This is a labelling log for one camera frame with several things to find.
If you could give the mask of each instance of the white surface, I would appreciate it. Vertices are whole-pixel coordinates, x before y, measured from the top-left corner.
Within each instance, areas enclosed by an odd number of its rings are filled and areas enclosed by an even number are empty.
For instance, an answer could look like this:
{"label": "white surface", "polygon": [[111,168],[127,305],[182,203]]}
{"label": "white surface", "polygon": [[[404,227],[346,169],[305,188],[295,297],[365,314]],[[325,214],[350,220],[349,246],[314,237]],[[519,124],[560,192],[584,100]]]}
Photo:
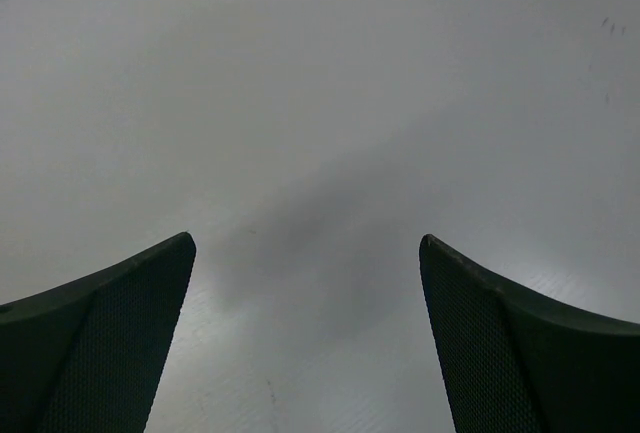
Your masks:
{"label": "white surface", "polygon": [[0,303],[189,230],[148,431],[451,432],[423,234],[640,321],[637,4],[0,0]]}

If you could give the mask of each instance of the floor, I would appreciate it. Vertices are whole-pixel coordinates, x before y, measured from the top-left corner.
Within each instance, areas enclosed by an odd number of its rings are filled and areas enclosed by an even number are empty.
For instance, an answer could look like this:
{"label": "floor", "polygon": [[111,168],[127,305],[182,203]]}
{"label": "floor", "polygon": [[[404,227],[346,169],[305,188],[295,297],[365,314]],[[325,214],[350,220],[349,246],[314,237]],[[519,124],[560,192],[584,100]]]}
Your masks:
{"label": "floor", "polygon": [[0,303],[198,244],[149,432],[453,432],[426,233],[640,321],[637,0],[0,17]]}

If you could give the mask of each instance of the white floor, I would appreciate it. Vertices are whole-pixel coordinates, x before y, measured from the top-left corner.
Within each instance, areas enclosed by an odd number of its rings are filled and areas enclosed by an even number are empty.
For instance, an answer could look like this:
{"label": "white floor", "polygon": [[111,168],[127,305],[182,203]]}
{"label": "white floor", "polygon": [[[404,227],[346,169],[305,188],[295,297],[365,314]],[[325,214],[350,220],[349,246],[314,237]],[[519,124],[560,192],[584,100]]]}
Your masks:
{"label": "white floor", "polygon": [[423,234],[640,321],[637,5],[0,0],[0,303],[189,230],[149,432],[452,432]]}

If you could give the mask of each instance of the scuff mark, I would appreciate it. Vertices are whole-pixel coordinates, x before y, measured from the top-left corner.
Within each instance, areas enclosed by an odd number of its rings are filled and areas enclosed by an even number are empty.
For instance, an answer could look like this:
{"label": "scuff mark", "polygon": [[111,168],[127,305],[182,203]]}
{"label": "scuff mark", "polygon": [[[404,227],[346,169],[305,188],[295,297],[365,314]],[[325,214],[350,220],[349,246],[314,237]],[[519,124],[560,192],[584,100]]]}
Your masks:
{"label": "scuff mark", "polygon": [[278,424],[278,398],[276,397],[269,378],[267,378],[267,388],[269,388],[269,399],[271,400],[271,431],[272,433],[280,433],[280,425]]}

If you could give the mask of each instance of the textured mesh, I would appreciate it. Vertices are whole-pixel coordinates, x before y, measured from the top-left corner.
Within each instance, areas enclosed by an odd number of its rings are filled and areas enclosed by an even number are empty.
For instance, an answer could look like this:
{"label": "textured mesh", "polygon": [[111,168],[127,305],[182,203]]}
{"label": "textured mesh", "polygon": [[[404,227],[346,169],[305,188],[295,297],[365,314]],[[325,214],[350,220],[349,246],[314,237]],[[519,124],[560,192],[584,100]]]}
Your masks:
{"label": "textured mesh", "polygon": [[38,433],[144,430],[192,261],[190,252],[160,254],[98,290]]}
{"label": "textured mesh", "polygon": [[437,247],[424,254],[422,271],[456,431],[545,431],[497,298]]}

